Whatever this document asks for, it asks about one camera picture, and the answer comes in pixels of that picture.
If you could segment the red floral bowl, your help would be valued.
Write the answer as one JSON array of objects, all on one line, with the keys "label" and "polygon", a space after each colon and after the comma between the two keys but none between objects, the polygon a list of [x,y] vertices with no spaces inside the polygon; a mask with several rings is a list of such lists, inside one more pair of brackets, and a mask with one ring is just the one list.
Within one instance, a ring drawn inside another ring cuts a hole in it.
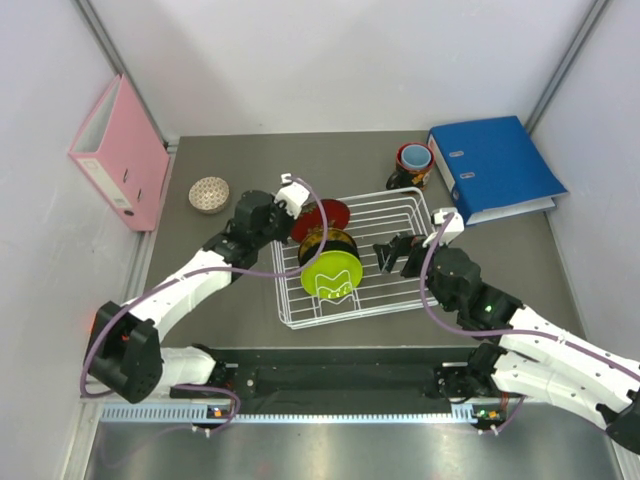
[{"label": "red floral bowl", "polygon": [[323,218],[326,218],[329,228],[344,229],[348,225],[351,212],[344,202],[336,199],[322,199],[321,204],[322,209],[316,202],[303,207],[290,233],[293,241],[301,243],[309,233],[322,229]]}]

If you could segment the patterned small bowl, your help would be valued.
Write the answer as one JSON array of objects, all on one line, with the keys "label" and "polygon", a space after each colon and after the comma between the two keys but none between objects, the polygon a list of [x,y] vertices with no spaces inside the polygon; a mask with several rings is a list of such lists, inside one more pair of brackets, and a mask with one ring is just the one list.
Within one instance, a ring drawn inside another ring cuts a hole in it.
[{"label": "patterned small bowl", "polygon": [[212,215],[224,210],[231,198],[229,184],[220,177],[204,177],[190,188],[190,205],[202,214]]}]

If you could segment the black skull mug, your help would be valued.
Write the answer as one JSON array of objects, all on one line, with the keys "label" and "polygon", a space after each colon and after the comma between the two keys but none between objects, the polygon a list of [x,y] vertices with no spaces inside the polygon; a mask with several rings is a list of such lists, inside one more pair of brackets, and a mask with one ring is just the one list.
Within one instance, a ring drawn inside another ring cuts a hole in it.
[{"label": "black skull mug", "polygon": [[417,170],[417,171],[408,170],[400,162],[401,149],[407,144],[402,145],[396,153],[396,162],[395,162],[394,171],[389,176],[386,182],[387,190],[395,190],[395,189],[408,188],[408,187],[415,187],[423,190],[426,187],[426,183],[428,182],[430,173],[435,166],[434,154],[432,150],[428,147],[431,150],[431,153],[433,154],[433,160],[431,165],[424,170]]}]

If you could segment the light blue cup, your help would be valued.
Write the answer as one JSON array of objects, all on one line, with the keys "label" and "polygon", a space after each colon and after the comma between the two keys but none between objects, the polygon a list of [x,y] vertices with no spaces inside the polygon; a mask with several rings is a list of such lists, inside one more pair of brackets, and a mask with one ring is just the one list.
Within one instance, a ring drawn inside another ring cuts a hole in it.
[{"label": "light blue cup", "polygon": [[433,154],[427,145],[420,143],[407,144],[401,149],[400,162],[408,170],[427,169],[433,160]]}]

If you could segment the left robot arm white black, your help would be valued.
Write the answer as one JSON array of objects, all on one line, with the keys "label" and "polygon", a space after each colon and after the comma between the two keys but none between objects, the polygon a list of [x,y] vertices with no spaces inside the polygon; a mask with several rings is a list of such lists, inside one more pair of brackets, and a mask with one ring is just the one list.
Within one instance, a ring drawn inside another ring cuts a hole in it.
[{"label": "left robot arm white black", "polygon": [[224,229],[160,285],[124,305],[96,313],[81,377],[135,404],[159,389],[194,385],[205,396],[226,387],[227,374],[202,347],[164,348],[179,321],[214,293],[251,271],[262,248],[285,241],[309,197],[298,183],[276,194],[251,190]]}]

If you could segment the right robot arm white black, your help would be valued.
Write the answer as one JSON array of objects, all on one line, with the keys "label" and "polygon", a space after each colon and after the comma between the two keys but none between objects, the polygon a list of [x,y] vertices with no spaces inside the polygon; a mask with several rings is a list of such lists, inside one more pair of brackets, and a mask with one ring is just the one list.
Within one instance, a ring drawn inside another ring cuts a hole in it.
[{"label": "right robot arm white black", "polygon": [[485,283],[459,248],[402,233],[373,247],[381,271],[398,258],[443,310],[457,315],[456,334],[480,341],[466,380],[476,394],[496,389],[571,412],[626,450],[639,451],[639,363],[558,327],[514,296]]}]

